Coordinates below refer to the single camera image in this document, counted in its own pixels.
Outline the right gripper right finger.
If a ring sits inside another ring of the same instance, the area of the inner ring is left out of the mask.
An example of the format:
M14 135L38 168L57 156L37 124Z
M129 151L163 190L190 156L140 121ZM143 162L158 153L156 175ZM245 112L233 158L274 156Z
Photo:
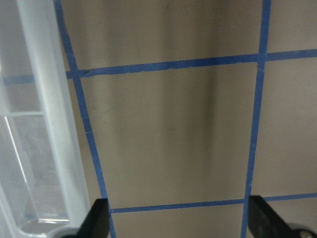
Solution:
M254 238L296 238L297 234L259 195L249 196L248 228Z

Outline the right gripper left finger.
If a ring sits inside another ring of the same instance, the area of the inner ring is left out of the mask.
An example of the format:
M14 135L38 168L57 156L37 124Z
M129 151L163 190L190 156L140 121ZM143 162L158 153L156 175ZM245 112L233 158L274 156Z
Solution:
M106 198L96 199L76 238L106 238L109 235L109 207Z

